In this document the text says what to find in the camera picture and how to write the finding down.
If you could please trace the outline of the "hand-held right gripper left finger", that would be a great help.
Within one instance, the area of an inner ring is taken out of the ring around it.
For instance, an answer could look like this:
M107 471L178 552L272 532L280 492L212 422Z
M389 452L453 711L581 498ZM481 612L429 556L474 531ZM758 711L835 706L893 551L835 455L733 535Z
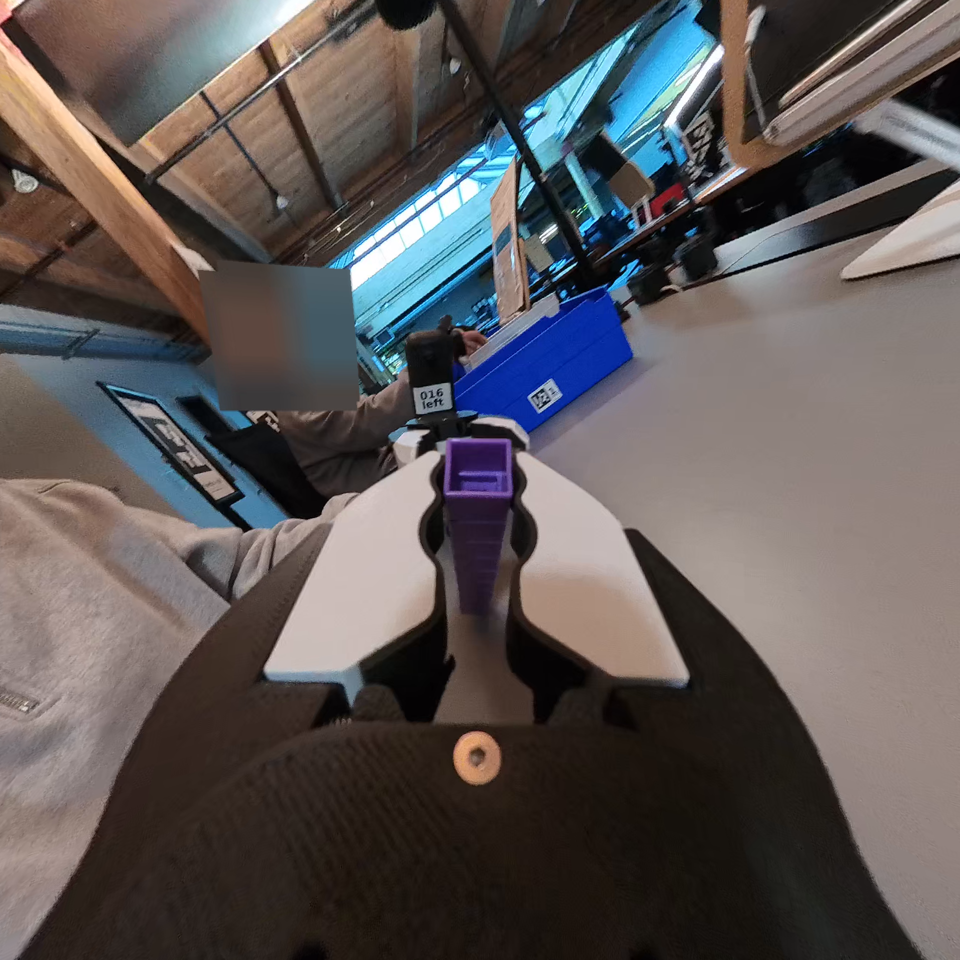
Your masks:
M430 451L337 516L264 666L267 681L339 686L354 704L388 688L403 711L436 711L450 678L443 540Z

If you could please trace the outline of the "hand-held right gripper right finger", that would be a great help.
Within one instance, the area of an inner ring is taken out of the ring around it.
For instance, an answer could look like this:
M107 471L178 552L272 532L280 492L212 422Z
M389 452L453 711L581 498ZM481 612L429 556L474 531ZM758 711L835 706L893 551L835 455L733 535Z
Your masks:
M514 456L506 656L552 712L570 690L683 690L690 668L626 530L532 454Z

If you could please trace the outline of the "purple segmented square tube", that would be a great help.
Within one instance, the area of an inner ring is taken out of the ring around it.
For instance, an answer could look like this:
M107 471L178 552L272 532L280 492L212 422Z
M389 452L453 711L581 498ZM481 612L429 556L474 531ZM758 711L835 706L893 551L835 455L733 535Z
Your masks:
M512 510L514 453L508 438L452 438L442 496L460 611L484 616L493 601Z

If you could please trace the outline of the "white plastic tray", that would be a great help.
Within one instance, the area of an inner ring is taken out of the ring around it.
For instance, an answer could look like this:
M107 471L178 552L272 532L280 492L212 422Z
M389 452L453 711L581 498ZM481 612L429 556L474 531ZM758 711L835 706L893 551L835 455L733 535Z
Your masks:
M506 347L510 342L519 338L522 333L532 328L543 318L555 316L561 307L561 301L557 294L548 294L536 303L530 309L511 319L505 325L500 326L486 341L485 348L489 348L492 353Z

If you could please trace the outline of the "black chair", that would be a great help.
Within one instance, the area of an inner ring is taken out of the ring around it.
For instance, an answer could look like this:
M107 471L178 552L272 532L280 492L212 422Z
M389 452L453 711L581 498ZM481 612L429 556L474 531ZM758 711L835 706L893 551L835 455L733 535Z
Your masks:
M265 423L206 434L204 439L249 474L292 519L318 518L328 499L308 480L282 435Z

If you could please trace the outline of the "cardboard panel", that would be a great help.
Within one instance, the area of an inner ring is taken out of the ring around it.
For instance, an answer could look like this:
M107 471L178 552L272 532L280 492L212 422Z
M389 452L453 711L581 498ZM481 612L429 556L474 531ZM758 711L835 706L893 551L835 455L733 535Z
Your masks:
M491 261L501 328L530 307L527 259L519 221L521 167L514 157L490 199Z

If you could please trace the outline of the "framed marker poster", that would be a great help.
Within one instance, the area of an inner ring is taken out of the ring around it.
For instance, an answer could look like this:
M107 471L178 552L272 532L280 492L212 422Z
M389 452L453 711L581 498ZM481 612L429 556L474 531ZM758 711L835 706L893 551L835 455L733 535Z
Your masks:
M222 464L208 454L162 405L146 393L96 381L100 390L152 443L174 472L219 512L234 508L244 493Z

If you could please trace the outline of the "black pole with disc top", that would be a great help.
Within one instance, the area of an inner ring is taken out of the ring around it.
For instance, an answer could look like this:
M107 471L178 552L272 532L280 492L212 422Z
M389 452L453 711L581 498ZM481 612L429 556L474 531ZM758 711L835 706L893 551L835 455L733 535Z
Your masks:
M513 1L485 3L481 25L475 31L455 1L376 1L378 15L394 31L405 32L421 26L439 8L448 30L462 49L472 74L503 123L511 142L527 168L536 191L551 212L575 264L575 276L584 289L600 285L579 230L574 226L561 197L551 184L522 130L520 119L505 98L497 78L497 67L510 36Z

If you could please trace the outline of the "distant display board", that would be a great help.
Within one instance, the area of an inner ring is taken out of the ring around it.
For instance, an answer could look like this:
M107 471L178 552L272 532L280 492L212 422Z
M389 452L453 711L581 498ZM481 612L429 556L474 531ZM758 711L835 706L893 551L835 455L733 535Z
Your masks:
M656 195L654 182L619 149L606 132L598 133L596 139L604 147L607 165L611 169L606 179L613 195L628 210L651 201Z

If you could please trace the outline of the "person's grey sweatshirt torso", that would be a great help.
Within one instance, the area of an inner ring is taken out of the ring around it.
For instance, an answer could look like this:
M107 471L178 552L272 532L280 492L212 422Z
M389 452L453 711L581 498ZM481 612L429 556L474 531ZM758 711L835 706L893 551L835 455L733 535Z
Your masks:
M146 714L237 577L242 533L96 486L2 481L2 958L90 845Z

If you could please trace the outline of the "black desk mat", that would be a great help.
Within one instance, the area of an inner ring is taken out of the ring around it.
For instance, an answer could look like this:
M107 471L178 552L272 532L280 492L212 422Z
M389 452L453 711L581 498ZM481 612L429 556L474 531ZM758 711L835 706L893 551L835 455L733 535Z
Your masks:
M714 282L824 247L894 227L958 180L958 173L923 160L807 210L717 246Z

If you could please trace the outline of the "wooden backing board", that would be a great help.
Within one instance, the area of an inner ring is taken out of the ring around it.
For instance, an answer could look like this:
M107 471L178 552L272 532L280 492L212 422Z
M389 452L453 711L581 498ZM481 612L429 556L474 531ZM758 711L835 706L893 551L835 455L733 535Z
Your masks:
M750 15L749 1L721 1L723 57L723 119L726 146L734 165L756 172L782 158L782 151L766 144L761 136L748 141L745 130L747 99L745 41Z

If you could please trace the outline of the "black display panel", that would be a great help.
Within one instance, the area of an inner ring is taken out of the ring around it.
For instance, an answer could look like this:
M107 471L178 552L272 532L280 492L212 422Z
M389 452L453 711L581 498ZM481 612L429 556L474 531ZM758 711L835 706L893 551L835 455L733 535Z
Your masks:
M738 142L784 155L958 58L955 1L741 2L729 40Z

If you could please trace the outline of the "wall-mounted metal conduit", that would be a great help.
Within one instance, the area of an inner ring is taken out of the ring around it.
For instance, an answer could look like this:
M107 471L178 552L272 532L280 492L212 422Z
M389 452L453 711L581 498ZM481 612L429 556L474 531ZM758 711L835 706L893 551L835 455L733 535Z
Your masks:
M199 363L208 355L198 345L153 335L124 334L108 330L105 325L49 326L18 319L2 319L1 353L52 356L63 361L96 358L171 363Z

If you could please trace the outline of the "wooden support post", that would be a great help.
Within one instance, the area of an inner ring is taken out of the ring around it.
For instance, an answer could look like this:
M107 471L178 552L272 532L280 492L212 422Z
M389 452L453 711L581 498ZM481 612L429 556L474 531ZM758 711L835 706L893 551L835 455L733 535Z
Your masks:
M209 345L199 278L179 237L5 34L1 115Z

